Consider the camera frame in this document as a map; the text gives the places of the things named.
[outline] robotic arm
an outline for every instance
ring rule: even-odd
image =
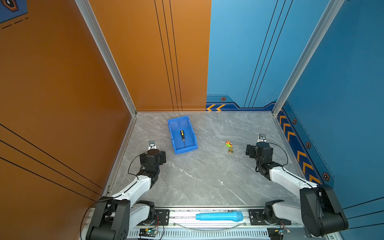
[[[156,149],[155,141],[149,142],[149,150],[140,154],[141,168],[137,178],[111,197],[101,197],[96,203],[86,240],[126,239],[131,228],[155,218],[155,205],[138,201],[159,178],[159,166],[166,162],[166,153]]]
[[[256,172],[300,199],[301,207],[283,204],[283,200],[267,202],[264,217],[268,223],[288,219],[303,224],[316,237],[348,228],[348,221],[333,189],[326,184],[318,185],[300,178],[272,161],[273,148],[266,142],[265,135],[259,136],[256,146],[247,145],[245,154],[256,159]]]

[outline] marble surface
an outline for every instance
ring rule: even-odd
[[[175,155],[167,120],[186,115],[190,117],[199,148]],[[260,133],[266,134],[268,142],[285,149],[279,131],[272,114],[265,112],[138,113],[111,193],[118,192],[135,178],[127,174],[132,159],[148,149],[148,141],[155,140],[157,148],[166,151],[167,162],[160,166],[159,179],[141,200],[152,201],[160,207],[264,206],[267,201],[283,199],[299,206],[298,198],[292,193],[255,172],[255,159],[245,155],[246,145],[256,144]],[[225,146],[227,140],[233,144],[232,154]],[[286,163],[286,156],[279,147],[274,147],[273,160]],[[137,158],[130,172],[136,174],[139,168]],[[297,173],[291,159],[286,168]]]

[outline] black and yellow screwdriver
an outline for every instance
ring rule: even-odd
[[[185,137],[184,137],[184,131],[183,130],[180,130],[180,135],[181,135],[181,138],[183,139],[184,147],[186,147],[185,146]]]

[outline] blue storage bin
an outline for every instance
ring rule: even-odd
[[[169,119],[168,127],[175,154],[190,152],[192,150],[197,149],[196,134],[195,131],[193,131],[189,116]],[[180,135],[181,130],[184,131],[185,147],[183,139]]]

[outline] yellow chevron arrow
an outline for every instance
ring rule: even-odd
[[[313,182],[312,180],[315,180],[316,182],[318,182],[319,184],[321,184],[321,182],[320,182],[319,179],[315,178],[314,176],[312,176],[312,175],[310,174],[310,182]]]
[[[303,173],[305,174],[305,167],[309,167],[310,169],[313,170],[313,167],[311,165],[309,165],[308,163],[306,162],[303,162]]]
[[[215,106],[216,104],[212,104],[209,108],[207,108],[208,111],[212,111],[211,107]]]
[[[290,135],[294,135],[294,136],[296,136],[296,134],[294,133],[294,132],[290,132],[290,131],[288,131],[288,136],[287,136],[287,138],[288,138],[288,142],[289,142],[289,136]]]
[[[286,118],[286,116],[283,116],[283,115],[280,116],[280,125],[281,125],[281,119],[282,118]]]
[[[297,151],[297,161],[300,162],[299,158],[300,158],[300,155],[301,156],[304,156],[304,157],[307,157],[307,155],[303,152],[300,152],[300,151]]]
[[[216,108],[217,111],[221,111],[220,108],[224,107],[225,104],[221,105],[220,107]]]
[[[284,131],[284,133],[285,133],[285,127],[290,127],[291,125],[289,125],[288,123],[284,123],[283,126],[284,126],[283,131]]]

